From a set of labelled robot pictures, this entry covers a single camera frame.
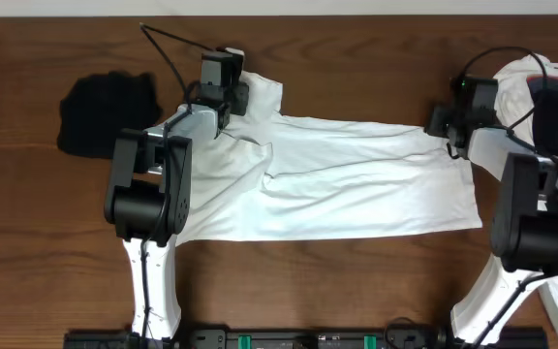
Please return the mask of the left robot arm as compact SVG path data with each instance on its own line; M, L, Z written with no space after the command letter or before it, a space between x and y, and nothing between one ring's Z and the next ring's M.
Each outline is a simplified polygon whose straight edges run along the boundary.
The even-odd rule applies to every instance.
M163 123L125 129L116 139L104 213L127 252L140 348L171 344L181 319L175 292L175 240L191 205L194 148L215 140L232 115L244 115L249 87L194 82L187 102Z

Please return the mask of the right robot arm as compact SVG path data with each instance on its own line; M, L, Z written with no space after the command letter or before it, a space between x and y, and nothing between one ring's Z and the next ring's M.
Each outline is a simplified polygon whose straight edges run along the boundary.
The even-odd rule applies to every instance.
M525 81L529 107L506 120L495 100L503 84L462 74L452 102L438 105L428 135L443 138L452 158L472 162L499 180L484 270L440 331L440 348L543 348L540 330L514 329L509 319L533 292L558 331L558 77ZM531 140L520 136L527 122Z

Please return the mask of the white robot print t-shirt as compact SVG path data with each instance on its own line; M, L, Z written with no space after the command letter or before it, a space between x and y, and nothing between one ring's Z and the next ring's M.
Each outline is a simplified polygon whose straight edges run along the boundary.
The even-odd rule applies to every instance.
M481 225L471 166L418 126L281 113L255 73L247 112L195 150L192 240L385 238Z

